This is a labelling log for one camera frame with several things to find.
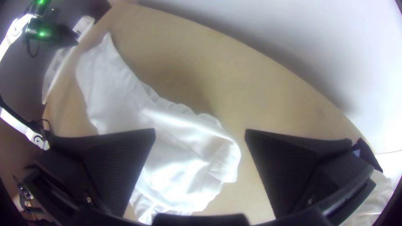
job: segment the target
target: light wood surface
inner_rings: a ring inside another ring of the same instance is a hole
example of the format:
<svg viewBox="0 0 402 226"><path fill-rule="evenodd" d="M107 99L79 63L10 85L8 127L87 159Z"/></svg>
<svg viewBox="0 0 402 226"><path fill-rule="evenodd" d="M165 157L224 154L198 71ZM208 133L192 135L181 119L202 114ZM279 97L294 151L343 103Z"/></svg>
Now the light wood surface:
<svg viewBox="0 0 402 226"><path fill-rule="evenodd" d="M196 215L244 213L252 224L275 218L244 142L246 128L318 139L362 137L324 96L258 51L183 18L128 4L112 7L93 27L54 87L44 118L59 136L96 134L75 67L106 32L139 79L170 101L217 117L241 147L238 181L225 184ZM125 217L136 219L132 207Z"/></svg>

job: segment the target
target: white cloth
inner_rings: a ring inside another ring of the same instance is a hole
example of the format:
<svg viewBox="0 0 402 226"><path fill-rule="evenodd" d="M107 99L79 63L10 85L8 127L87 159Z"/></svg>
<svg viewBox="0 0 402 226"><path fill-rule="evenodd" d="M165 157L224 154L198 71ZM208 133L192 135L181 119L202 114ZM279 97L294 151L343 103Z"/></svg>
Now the white cloth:
<svg viewBox="0 0 402 226"><path fill-rule="evenodd" d="M375 182L376 187L359 208L342 223L342 226L373 225L394 194L391 181L381 172L374 170L370 179Z"/></svg>
<svg viewBox="0 0 402 226"><path fill-rule="evenodd" d="M151 224L157 213L202 211L224 182L237 180L240 149L219 121L159 97L125 64L110 34L81 56L76 77L99 134L155 129L130 199L140 222Z"/></svg>

